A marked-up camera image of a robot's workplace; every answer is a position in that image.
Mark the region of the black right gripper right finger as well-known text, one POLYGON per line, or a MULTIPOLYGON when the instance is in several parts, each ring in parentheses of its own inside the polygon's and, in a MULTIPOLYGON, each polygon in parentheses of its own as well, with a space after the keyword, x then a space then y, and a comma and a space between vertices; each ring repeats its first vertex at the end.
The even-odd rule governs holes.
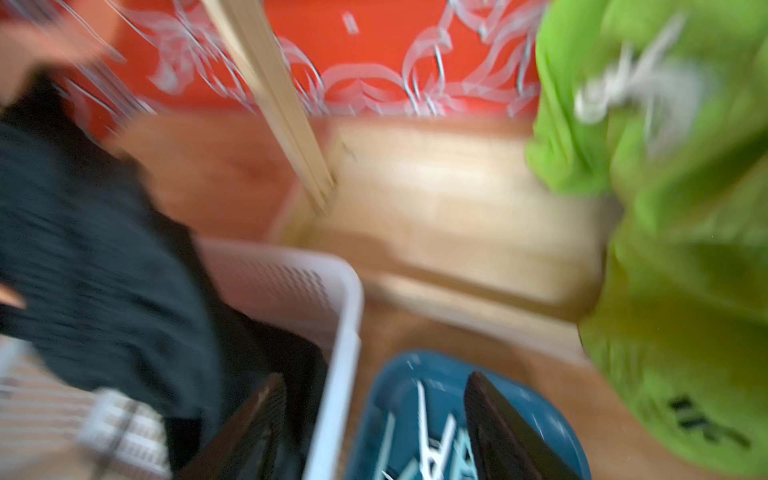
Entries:
POLYGON ((479 371, 468 377, 464 408, 480 480, 578 477, 479 371))

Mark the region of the black shorts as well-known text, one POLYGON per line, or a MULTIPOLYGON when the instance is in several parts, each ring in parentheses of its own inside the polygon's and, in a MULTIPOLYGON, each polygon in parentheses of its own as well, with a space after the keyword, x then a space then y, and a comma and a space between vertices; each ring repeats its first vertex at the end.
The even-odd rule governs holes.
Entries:
POLYGON ((207 382, 231 322, 191 233, 155 208, 136 161, 70 119, 42 72, 1 116, 1 282, 22 299, 2 309, 2 333, 74 388, 151 406, 173 471, 219 433, 207 382))

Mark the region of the orange clothes hanger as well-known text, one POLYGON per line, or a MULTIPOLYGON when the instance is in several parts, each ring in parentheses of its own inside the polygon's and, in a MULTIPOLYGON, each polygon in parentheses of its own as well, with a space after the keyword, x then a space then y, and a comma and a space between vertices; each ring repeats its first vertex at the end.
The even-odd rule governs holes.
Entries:
POLYGON ((22 95, 40 67, 82 66, 109 55, 121 20, 106 1, 76 1, 43 22, 1 23, 1 106, 22 95))

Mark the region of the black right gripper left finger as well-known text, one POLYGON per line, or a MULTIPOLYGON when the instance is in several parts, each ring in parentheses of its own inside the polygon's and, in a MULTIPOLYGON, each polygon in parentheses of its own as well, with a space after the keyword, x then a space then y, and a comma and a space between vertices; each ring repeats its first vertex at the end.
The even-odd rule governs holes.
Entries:
POLYGON ((269 479, 275 468, 286 408, 283 376, 270 374, 233 414, 178 480, 269 479))

